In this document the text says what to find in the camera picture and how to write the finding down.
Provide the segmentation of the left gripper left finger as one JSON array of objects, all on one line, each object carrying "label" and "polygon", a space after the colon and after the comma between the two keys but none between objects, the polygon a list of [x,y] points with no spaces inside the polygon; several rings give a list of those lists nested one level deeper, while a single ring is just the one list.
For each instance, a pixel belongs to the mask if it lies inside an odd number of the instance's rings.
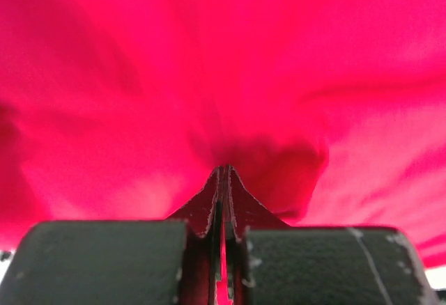
[{"label": "left gripper left finger", "polygon": [[164,220],[48,221],[21,240],[2,304],[214,304],[222,168]]}]

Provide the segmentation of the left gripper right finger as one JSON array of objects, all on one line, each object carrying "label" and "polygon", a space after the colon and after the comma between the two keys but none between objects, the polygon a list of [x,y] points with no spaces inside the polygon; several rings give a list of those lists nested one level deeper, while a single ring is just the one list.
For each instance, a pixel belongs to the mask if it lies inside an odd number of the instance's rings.
[{"label": "left gripper right finger", "polygon": [[234,304],[439,304],[392,227],[292,227],[224,170],[228,296]]}]

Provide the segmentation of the red t shirt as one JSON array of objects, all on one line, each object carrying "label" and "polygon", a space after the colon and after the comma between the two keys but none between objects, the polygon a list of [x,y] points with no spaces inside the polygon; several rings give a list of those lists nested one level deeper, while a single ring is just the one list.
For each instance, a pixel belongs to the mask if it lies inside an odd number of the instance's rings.
[{"label": "red t shirt", "polygon": [[233,165],[291,224],[445,264],[445,0],[1,0],[1,247]]}]

